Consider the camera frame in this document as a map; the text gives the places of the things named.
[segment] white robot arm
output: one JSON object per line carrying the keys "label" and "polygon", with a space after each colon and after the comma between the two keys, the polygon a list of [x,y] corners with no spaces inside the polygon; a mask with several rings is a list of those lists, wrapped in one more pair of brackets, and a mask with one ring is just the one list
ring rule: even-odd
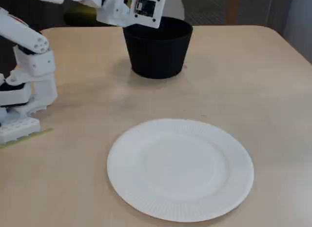
{"label": "white robot arm", "polygon": [[[64,0],[41,0],[63,3]],[[166,0],[73,0],[97,9],[97,20],[102,23],[128,26],[142,24],[159,28]]]}
{"label": "white robot arm", "polygon": [[[42,0],[63,3],[64,0]],[[165,0],[74,0],[97,9],[100,22],[158,28]],[[17,68],[0,74],[0,144],[40,130],[29,116],[57,98],[56,69],[49,41],[20,19],[0,8],[0,36],[13,41]]]}

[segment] black pot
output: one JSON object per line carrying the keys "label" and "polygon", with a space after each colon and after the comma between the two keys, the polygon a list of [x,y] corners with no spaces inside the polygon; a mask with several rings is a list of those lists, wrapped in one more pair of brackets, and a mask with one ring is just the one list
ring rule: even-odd
{"label": "black pot", "polygon": [[123,29],[132,69],[137,74],[165,79],[181,72],[193,27],[162,17],[159,29],[131,25]]}

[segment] paper plate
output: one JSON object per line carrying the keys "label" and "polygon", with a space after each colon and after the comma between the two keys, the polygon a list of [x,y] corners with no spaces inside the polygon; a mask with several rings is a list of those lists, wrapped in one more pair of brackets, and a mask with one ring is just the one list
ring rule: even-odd
{"label": "paper plate", "polygon": [[254,181],[245,148],[210,124],[161,119],[139,124],[114,143],[107,162],[118,195],[163,220],[198,222],[236,208]]}

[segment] gray carpet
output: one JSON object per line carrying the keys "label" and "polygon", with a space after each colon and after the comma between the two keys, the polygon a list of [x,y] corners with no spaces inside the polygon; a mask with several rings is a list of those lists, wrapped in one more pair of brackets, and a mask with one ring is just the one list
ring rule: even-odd
{"label": "gray carpet", "polygon": [[[238,24],[265,25],[271,0],[240,0]],[[192,25],[224,24],[227,0],[182,0]]]}

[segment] table surface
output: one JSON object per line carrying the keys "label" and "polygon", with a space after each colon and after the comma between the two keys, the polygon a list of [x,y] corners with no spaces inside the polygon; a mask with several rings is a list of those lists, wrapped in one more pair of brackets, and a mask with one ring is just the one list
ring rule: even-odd
{"label": "table surface", "polygon": [[[59,96],[35,115],[54,130],[0,150],[1,227],[305,227],[312,206],[312,66],[276,32],[199,26],[187,68],[149,80],[131,72],[115,27],[44,31],[55,51]],[[114,140],[157,118],[216,125],[255,167],[237,209],[179,224],[125,204],[106,173]]]}

